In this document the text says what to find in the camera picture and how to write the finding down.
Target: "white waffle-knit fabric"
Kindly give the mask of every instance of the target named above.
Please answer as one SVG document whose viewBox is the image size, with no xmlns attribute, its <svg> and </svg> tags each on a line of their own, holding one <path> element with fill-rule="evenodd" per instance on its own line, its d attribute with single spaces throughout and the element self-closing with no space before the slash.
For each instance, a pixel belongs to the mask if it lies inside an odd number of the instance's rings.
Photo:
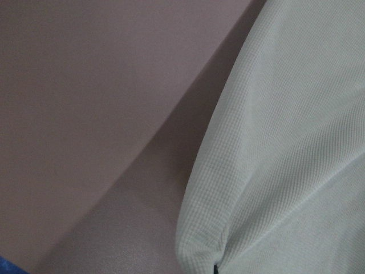
<svg viewBox="0 0 365 274">
<path fill-rule="evenodd" d="M 185 191 L 186 274 L 365 273 L 365 1 L 268 0 Z"/>
</svg>

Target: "textured fabric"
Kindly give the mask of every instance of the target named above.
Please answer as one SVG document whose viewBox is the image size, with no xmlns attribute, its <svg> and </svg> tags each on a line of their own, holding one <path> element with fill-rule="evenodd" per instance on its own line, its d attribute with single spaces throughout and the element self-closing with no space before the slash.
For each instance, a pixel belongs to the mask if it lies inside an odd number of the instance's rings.
<svg viewBox="0 0 365 274">
<path fill-rule="evenodd" d="M 365 1 L 268 0 L 185 191 L 186 274 L 365 273 Z"/>
<path fill-rule="evenodd" d="M 28 274 L 28 273 L 0 256 L 0 274 Z"/>
</svg>

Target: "blue object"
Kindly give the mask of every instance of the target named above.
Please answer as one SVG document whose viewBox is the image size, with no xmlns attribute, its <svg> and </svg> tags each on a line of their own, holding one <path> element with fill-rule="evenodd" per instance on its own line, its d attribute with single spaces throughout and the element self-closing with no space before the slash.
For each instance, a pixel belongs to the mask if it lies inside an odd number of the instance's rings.
<svg viewBox="0 0 365 274">
<path fill-rule="evenodd" d="M 28 274 L 28 272 L 0 256 L 0 274 Z"/>
</svg>

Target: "pink wall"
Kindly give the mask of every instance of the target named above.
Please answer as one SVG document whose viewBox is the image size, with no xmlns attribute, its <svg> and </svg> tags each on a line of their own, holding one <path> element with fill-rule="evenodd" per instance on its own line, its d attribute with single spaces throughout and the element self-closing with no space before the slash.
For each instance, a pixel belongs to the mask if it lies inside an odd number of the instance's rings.
<svg viewBox="0 0 365 274">
<path fill-rule="evenodd" d="M 1 256 L 33 268 L 96 204 L 249 2 L 0 2 Z"/>
</svg>

